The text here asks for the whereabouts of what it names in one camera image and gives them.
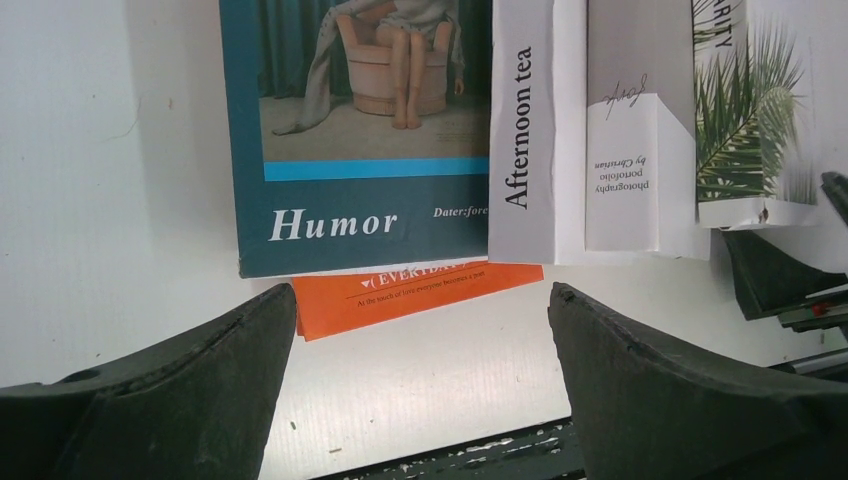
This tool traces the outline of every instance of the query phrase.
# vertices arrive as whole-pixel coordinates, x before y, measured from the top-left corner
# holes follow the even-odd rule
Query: teal curtain
[[[306,90],[318,29],[327,10],[345,0],[255,0],[259,22],[259,94],[300,97]],[[460,0],[466,91],[489,96],[492,71],[492,2]],[[330,91],[350,95],[341,39],[332,51]]]

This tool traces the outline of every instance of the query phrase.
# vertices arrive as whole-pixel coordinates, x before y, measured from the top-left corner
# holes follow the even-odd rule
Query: blue stripe
[[[267,162],[266,182],[486,175],[489,157]]]

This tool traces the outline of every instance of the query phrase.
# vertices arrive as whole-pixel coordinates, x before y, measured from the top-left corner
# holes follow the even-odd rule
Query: orange booklet
[[[298,334],[306,341],[544,279],[538,265],[474,262],[400,272],[295,277]]]

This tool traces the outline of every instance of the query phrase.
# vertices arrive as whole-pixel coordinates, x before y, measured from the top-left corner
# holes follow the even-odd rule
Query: gray blanket
[[[408,31],[420,31],[432,37],[435,26],[434,14],[447,18],[454,25],[452,61],[457,75],[462,75],[464,59],[460,47],[460,27],[457,18],[459,0],[348,0],[330,8],[321,22],[315,58],[309,68],[306,94],[300,117],[292,124],[273,131],[274,135],[288,135],[308,130],[321,123],[330,114],[330,50],[339,35],[336,19],[339,15],[355,16],[384,3],[394,1],[397,12],[384,19],[384,23]]]

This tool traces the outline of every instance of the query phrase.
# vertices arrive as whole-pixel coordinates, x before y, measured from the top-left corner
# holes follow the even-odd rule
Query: magazine
[[[220,10],[242,277],[486,257],[490,1]]]
[[[809,0],[692,0],[701,224],[811,225],[818,203]]]

